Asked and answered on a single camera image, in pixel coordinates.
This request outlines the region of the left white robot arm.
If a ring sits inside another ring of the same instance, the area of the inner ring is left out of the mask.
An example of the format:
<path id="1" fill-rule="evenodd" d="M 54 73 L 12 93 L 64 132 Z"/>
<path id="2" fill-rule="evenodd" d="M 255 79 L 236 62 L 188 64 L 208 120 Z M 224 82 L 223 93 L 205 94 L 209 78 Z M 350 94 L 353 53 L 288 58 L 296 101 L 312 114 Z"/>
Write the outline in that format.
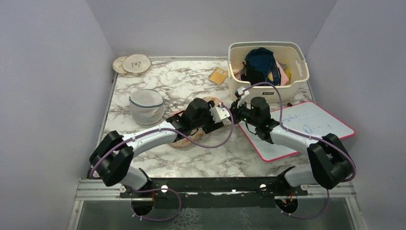
<path id="1" fill-rule="evenodd" d="M 143 197 L 150 192 L 151 179 L 141 168 L 131 167 L 133 158 L 155 147 L 190 139 L 192 131 L 210 133 L 223 127 L 230 117 L 223 103 L 195 98 L 185 110 L 167 118 L 157 126 L 128 135 L 108 133 L 90 156 L 90 176 L 101 179 L 106 186 L 123 184 Z"/>

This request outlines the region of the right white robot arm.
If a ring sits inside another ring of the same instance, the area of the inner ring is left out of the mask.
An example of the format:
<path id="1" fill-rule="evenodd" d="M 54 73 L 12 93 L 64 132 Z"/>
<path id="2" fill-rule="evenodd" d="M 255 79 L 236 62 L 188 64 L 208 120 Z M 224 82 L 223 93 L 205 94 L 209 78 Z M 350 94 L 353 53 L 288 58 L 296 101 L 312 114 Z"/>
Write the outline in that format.
<path id="1" fill-rule="evenodd" d="M 288 195 L 303 184 L 332 189 L 356 175 L 356 166 L 341 142 L 355 131 L 315 103 L 271 111 L 264 98 L 254 97 L 250 104 L 233 102 L 231 112 L 263 161 L 297 153 L 308 156 L 308 165 L 279 175 L 276 188 L 280 194 Z"/>

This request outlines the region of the floral mesh laundry bag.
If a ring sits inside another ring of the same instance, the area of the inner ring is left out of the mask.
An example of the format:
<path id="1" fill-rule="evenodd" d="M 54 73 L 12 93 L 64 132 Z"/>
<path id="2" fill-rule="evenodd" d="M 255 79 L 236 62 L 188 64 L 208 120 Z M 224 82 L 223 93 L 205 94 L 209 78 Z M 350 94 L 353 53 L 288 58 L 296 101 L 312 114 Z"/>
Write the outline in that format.
<path id="1" fill-rule="evenodd" d="M 206 96 L 203 98 L 203 100 L 205 100 L 206 102 L 209 101 L 213 101 L 215 106 L 218 106 L 221 103 L 221 100 L 216 98 L 216 97 L 212 97 L 212 96 Z M 203 136 L 205 136 L 205 132 L 203 131 L 202 128 L 199 129 L 194 129 L 191 134 L 188 136 L 190 139 L 192 139 L 193 141 L 197 142 L 199 141 Z M 189 145 L 191 145 L 192 143 L 186 139 L 180 139 L 176 142 L 170 143 L 169 146 L 171 146 L 172 148 L 185 148 Z"/>

